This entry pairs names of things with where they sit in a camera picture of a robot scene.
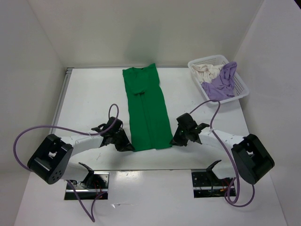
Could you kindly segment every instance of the purple cloth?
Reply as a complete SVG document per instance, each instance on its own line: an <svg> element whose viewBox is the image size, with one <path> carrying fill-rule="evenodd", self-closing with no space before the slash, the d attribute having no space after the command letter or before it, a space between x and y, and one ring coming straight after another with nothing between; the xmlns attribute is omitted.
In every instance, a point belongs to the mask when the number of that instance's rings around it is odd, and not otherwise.
<svg viewBox="0 0 301 226"><path fill-rule="evenodd" d="M202 87L210 100L225 100L234 97L234 73L237 68L236 62L230 62L222 67L219 76L211 83L203 82Z"/></svg>

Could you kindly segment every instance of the cable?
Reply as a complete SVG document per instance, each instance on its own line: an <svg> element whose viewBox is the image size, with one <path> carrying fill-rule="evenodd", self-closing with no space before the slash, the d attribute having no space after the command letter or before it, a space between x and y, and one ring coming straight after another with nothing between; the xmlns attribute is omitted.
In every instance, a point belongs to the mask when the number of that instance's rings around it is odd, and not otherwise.
<svg viewBox="0 0 301 226"><path fill-rule="evenodd" d="M216 139L221 143L222 147L226 151L226 153L227 153L227 155L228 155L228 157L229 157L229 159L230 159L230 161L232 163L234 171L235 171L236 177L233 178L233 180L231 181L229 187L231 187L233 185L234 181L237 179L237 193L236 193L235 199L233 201L230 199L230 190L231 189L228 189L227 192L225 193L225 200L227 201L227 203L229 203L231 206L234 206L234 207L244 207L244 206L247 206L247 205L249 205L253 201L253 199L255 197L255 187L254 187L254 185L252 185L253 194L252 194L251 199L246 204L244 204L244 205L235 205L235 203L237 203L237 201L238 201L239 194L240 194L240 181L239 181L238 169L237 169L236 164L235 164L235 162L234 162L234 160L233 160L230 152L228 151L227 147L225 146L225 144L222 142L222 140L219 138L219 136L216 134L216 132L214 131L214 129L212 127L213 120L215 119L215 117L216 117L216 115L217 115L217 113L218 113L218 111L219 111L219 109L221 107L220 101L218 101L218 100L207 100L207 101L199 104L197 107L195 107L189 114L193 113L195 110L197 110L203 104L208 103L208 102L218 102L218 107L217 107L217 109L216 109L215 113L213 114L213 116L211 118L211 121L210 121L210 129L211 129L212 133L214 134L214 136L216 137Z"/></svg>
<svg viewBox="0 0 301 226"><path fill-rule="evenodd" d="M118 115L119 115L119 108L117 106L117 104L112 104L109 108L109 114L110 114L110 111L111 111L111 108L113 106L116 106L117 108L117 114L116 114L116 117L115 117L115 120L114 122L107 128L105 129L104 131L101 131L100 133L84 133L84 132L80 132L80 131L77 131L77 130L73 130L73 129L69 129L69 128L65 128L65 127L60 127L60 126L52 126L52 125L41 125L41 126L33 126L33 127L30 127L26 130L24 130L23 132L21 132L15 139L14 141L14 145L13 145L13 153L14 153L14 157L16 159L16 161L19 163L19 165L21 165L24 169L28 170L28 171L31 171L27 166L25 166L21 161L20 159L18 158L17 156L17 153L16 153L16 145L17 145L17 142L19 140L19 138L24 134L24 133L27 133L28 131L30 130L33 130L33 129L39 129L39 128L54 128L54 129L62 129L62 130L66 130L66 131L70 131L70 132L73 132L73 133L78 133L78 134L81 134L81 135L86 135L86 136L98 136L98 135L102 135L104 133L106 133L107 131L109 131L113 126L114 124L116 123L117 121L117 118L118 118Z"/></svg>
<svg viewBox="0 0 301 226"><path fill-rule="evenodd" d="M96 196L98 195L98 191L97 191L97 187L96 184L94 183L94 187L95 187L95 192L96 192Z"/></svg>
<svg viewBox="0 0 301 226"><path fill-rule="evenodd" d="M91 205L91 214L88 212L88 210L86 209L86 207L84 206L83 202L80 200L80 197L79 197L79 194L77 194L73 184L69 181L69 180L66 180L68 185L72 188L72 190L74 191L74 194L77 198L77 200L79 201L80 205L82 206L82 208L84 209L84 211L86 212L86 214L90 217L90 219L95 222L95 218L94 218L94 215L93 215L93 206L94 206L94 203L95 201L100 197L102 196L105 192L102 192L100 193L98 196L96 196L96 198L93 200L92 202L92 205Z"/></svg>
<svg viewBox="0 0 301 226"><path fill-rule="evenodd" d="M119 115L119 108L117 106L117 104L112 104L109 108L109 117L110 117L110 112L111 112L111 109L113 106L116 106L117 108L117 113L116 113L116 117L115 117L115 120L114 122L107 128L105 129L104 131L101 131L100 133L84 133L84 132L80 132L80 131L77 131L77 130L73 130L73 129L69 129L69 128L65 128L65 127L60 127L60 126L52 126L52 125L40 125L40 126L33 126L33 127L30 127L26 130L24 130L23 132L21 132L15 139L14 141L14 145L13 145L13 153L14 153L14 157L16 159L16 161L19 163L20 166L22 166L24 169L28 170L28 171L31 171L30 168L28 168L27 166L25 166L19 159L17 153L16 153L16 145L17 145L17 142L19 140L19 138L24 134L24 133L27 133L28 131L31 131L33 129L39 129L39 128L54 128L54 129L62 129L62 130L66 130L66 131L70 131L70 132L73 132L73 133L78 133L78 134L81 134L81 135L86 135L86 136L98 136L98 135L102 135L104 133L106 133L107 131L109 131L113 126L114 124L116 123L117 121L117 118L118 118L118 115ZM76 198L78 199L80 205L82 206L82 208L84 209L84 211L86 212L86 214L90 217L90 219L95 222L95 218L93 216L93 206L94 206L94 202L99 198L101 197L105 192L103 193L100 193L99 195L96 196L96 198L93 200L92 202L92 206L91 206L91 214L87 211L87 209L85 208L84 204L82 203L82 201L80 200L80 197L79 195L77 194L73 184L67 180L67 183L71 186L72 190L74 191L74 194L76 196Z"/></svg>

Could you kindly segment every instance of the crumpled clothing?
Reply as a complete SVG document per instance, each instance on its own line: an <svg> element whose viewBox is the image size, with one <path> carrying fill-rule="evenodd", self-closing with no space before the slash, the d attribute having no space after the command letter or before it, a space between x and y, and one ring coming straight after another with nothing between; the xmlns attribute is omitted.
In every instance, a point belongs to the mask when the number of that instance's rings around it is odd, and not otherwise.
<svg viewBox="0 0 301 226"><path fill-rule="evenodd" d="M192 69L197 75L197 79L200 83L209 82L215 79L221 72L224 65L193 65Z"/></svg>
<svg viewBox="0 0 301 226"><path fill-rule="evenodd" d="M234 97L234 73L237 68L236 62L230 62L221 69L219 76L211 83L203 82L201 85L211 100L225 100Z"/></svg>

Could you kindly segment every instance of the metal bracket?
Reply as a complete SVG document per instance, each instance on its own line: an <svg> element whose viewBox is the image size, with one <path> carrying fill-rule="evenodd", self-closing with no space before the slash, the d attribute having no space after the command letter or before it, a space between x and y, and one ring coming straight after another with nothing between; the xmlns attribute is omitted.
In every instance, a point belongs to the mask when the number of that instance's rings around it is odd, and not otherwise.
<svg viewBox="0 0 301 226"><path fill-rule="evenodd" d="M109 171L94 171L94 174L97 174L100 176L101 181L98 181L98 183L95 183L94 188L87 188L84 184L80 183L79 181L71 181L77 194L79 195L81 200L94 200L97 194L102 192L104 193L99 199L108 199L108 188L109 188L109 177L110 172ZM74 191L72 188L67 184L66 186L66 192L64 200L76 200L76 196L74 194Z"/></svg>
<svg viewBox="0 0 301 226"><path fill-rule="evenodd" d="M194 198L223 197L231 178L215 181L212 184L206 169L191 170ZM230 196L236 196L235 187L230 188Z"/></svg>

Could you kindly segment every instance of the white wall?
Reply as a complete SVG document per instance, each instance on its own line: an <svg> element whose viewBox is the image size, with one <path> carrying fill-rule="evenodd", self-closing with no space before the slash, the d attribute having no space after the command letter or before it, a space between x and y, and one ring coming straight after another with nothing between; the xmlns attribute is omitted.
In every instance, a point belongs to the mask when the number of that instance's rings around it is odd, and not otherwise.
<svg viewBox="0 0 301 226"><path fill-rule="evenodd" d="M0 173L0 225L13 226L27 185L29 174Z"/></svg>
<svg viewBox="0 0 301 226"><path fill-rule="evenodd" d="M250 89L241 105L251 133L275 160L272 179L288 225L301 222L301 10L265 0L235 60Z"/></svg>
<svg viewBox="0 0 301 226"><path fill-rule="evenodd" d="M25 128L51 123L64 68L26 0L0 1L0 31L0 225L11 226L29 176L13 157L14 138ZM47 132L21 140L25 164Z"/></svg>
<svg viewBox="0 0 301 226"><path fill-rule="evenodd" d="M262 0L28 0L65 66L233 59Z"/></svg>

